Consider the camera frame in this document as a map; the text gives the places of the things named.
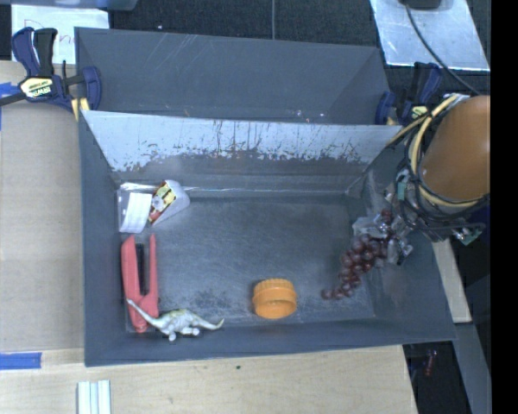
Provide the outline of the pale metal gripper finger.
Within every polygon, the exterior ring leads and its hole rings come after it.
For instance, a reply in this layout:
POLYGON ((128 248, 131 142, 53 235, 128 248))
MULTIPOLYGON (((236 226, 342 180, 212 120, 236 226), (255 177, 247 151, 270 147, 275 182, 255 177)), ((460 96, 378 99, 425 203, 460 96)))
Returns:
POLYGON ((361 216, 352 224, 353 235, 388 236, 390 225, 381 215, 361 216))
POLYGON ((388 241, 386 260, 393 265, 402 265, 413 250, 413 246, 407 239, 392 236, 388 241))

